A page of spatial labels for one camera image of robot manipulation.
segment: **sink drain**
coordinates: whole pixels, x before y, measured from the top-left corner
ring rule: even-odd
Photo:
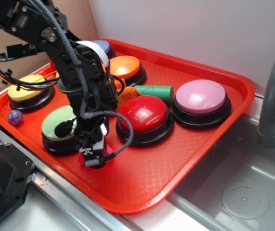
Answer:
[[[255,219],[268,209],[269,198],[258,185],[241,181],[228,185],[222,193],[224,208],[233,216],[241,219]]]

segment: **red button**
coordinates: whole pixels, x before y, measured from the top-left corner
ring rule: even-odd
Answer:
[[[134,132],[144,132],[161,125],[167,116],[167,109],[158,97],[139,96],[126,101],[119,109],[119,113],[130,121]],[[129,130],[122,119],[119,121],[121,126]]]

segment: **orange button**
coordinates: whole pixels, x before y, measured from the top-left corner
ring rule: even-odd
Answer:
[[[135,75],[140,69],[140,62],[134,56],[118,56],[110,59],[110,73],[119,78],[128,78]]]

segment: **metal frame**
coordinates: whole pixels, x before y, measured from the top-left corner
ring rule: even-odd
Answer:
[[[138,227],[126,222],[123,217],[117,216],[116,218],[104,210],[29,150],[0,130],[0,145],[8,142],[32,159],[36,165],[31,181],[32,185],[81,230],[140,230]]]

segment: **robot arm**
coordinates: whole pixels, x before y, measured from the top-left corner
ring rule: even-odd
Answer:
[[[118,103],[109,67],[104,69],[96,52],[76,42],[79,39],[69,31],[66,16],[57,8],[40,0],[0,0],[0,6],[0,28],[45,51],[55,64],[60,75],[58,87],[77,116],[77,138],[91,153],[103,139],[100,125],[108,120],[102,111],[112,111]],[[88,155],[85,160],[101,157]]]

